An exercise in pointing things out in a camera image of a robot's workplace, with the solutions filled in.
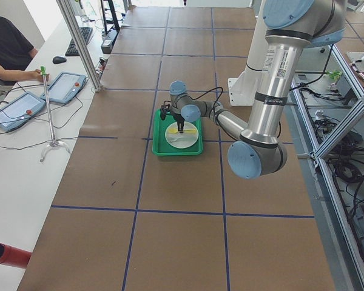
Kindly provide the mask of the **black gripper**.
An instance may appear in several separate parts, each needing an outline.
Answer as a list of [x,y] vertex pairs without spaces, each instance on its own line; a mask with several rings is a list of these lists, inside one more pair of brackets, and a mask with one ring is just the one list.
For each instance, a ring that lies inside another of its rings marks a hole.
[[178,124],[178,133],[184,133],[184,118],[180,115],[175,113],[173,115],[174,120],[176,120]]

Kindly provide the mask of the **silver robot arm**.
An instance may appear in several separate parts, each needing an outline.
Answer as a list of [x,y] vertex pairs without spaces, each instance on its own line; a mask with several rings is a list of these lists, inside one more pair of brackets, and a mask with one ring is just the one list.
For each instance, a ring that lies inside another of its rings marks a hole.
[[237,176],[254,179],[279,171],[287,151],[277,139],[277,129],[300,55],[305,48],[340,41],[345,14],[346,1],[263,1],[259,21],[266,27],[266,44],[249,120],[243,121],[218,101],[194,100],[184,82],[174,81],[169,112],[178,128],[208,117],[235,139],[227,160]]

